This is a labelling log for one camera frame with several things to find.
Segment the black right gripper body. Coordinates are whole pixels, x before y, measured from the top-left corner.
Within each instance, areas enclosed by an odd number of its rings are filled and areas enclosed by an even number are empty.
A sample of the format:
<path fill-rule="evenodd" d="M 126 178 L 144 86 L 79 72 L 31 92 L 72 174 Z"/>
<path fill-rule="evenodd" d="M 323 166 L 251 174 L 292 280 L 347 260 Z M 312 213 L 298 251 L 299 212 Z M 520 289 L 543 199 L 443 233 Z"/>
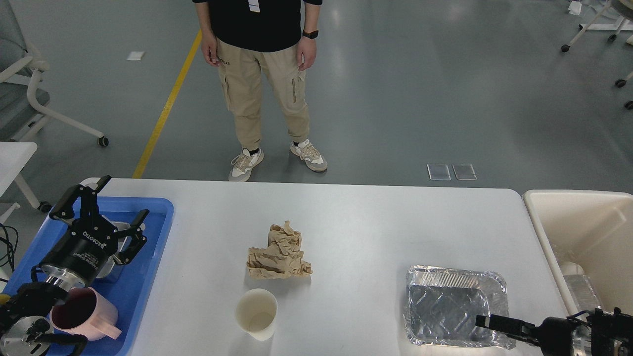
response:
<path fill-rule="evenodd" d="M 579 321 L 548 317 L 537 328 L 538 347 L 545 356 L 591 356 L 591 329 Z"/>

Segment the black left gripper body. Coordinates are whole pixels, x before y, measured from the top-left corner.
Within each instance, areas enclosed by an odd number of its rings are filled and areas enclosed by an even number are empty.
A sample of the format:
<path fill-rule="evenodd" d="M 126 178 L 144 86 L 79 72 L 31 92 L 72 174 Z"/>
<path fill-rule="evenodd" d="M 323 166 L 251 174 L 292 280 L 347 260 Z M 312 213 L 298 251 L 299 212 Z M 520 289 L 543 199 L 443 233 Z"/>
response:
<path fill-rule="evenodd" d="M 39 264 L 45 282 L 59 288 L 87 288 L 109 276 L 115 261 L 105 251 L 108 240 L 100 241 L 95 233 L 68 229 Z"/>

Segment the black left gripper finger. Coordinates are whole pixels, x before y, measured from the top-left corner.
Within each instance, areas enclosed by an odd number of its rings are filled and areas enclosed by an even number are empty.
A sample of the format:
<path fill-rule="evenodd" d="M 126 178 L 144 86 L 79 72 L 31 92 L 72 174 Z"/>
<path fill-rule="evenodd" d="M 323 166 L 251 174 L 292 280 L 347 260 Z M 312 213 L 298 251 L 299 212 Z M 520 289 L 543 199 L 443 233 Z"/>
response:
<path fill-rule="evenodd" d="M 49 212 L 52 220 L 63 221 L 72 231 L 111 231 L 112 223 L 99 213 L 97 194 L 108 184 L 111 176 L 100 178 L 95 187 L 90 185 L 73 185 L 66 190 L 61 199 Z M 81 201 L 79 218 L 75 218 L 73 205 Z"/>
<path fill-rule="evenodd" d="M 129 246 L 128 250 L 124 250 L 123 252 L 121 252 L 118 255 L 117 259 L 125 259 L 124 261 L 120 261 L 118 263 L 122 264 L 122 265 L 127 265 L 131 262 L 128 262 L 129 259 L 131 259 L 134 255 L 134 250 L 133 248 L 135 248 L 134 243 L 136 243 L 138 247 L 141 247 L 141 245 L 145 245 L 145 239 L 143 237 L 141 237 L 141 232 L 140 232 L 140 224 L 144 223 L 145 218 L 149 215 L 149 210 L 148 209 L 144 209 L 141 210 L 140 212 L 138 212 L 138 214 L 136 215 L 136 218 L 132 221 L 132 223 L 130 224 L 131 227 L 127 228 L 125 230 L 113 230 L 113 234 L 111 234 L 111 238 L 115 239 L 115 240 L 119 240 L 124 238 L 125 236 L 135 236 L 135 239 L 133 240 L 133 243 Z"/>

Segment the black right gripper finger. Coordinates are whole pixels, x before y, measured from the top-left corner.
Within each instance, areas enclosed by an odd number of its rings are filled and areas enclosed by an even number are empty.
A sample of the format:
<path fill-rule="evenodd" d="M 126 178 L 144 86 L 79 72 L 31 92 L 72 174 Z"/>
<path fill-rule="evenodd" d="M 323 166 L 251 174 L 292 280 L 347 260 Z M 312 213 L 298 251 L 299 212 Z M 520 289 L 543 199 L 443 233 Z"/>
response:
<path fill-rule="evenodd" d="M 491 314 L 477 315 L 475 326 L 490 329 L 505 334 L 509 338 L 521 342 L 537 342 L 537 327 L 517 318 Z"/>

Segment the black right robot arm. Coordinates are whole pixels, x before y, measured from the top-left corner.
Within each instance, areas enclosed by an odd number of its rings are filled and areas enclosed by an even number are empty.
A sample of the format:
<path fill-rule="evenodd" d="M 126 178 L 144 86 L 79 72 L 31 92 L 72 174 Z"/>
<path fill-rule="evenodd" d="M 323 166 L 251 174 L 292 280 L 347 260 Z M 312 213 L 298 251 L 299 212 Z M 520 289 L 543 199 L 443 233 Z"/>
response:
<path fill-rule="evenodd" d="M 476 326 L 529 343 L 544 356 L 630 356 L 633 318 L 620 308 L 583 310 L 566 318 L 548 317 L 540 326 L 491 314 L 478 315 Z"/>

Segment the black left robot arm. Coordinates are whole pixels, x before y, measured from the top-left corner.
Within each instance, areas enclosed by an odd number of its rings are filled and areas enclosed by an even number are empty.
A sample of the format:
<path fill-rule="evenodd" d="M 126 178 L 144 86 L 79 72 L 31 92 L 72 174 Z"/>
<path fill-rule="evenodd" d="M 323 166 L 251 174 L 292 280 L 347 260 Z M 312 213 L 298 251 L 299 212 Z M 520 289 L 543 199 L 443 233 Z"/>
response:
<path fill-rule="evenodd" d="M 66 304 L 72 289 L 87 289 L 108 262 L 127 265 L 147 242 L 141 210 L 127 228 L 100 214 L 97 195 L 111 180 L 70 187 L 49 212 L 52 220 L 67 225 L 65 234 L 41 262 L 33 266 L 32 281 L 1 306 L 1 354 L 45 356 L 54 343 L 72 345 L 79 356 L 88 344 L 82 334 L 56 334 L 46 318 L 53 307 Z"/>

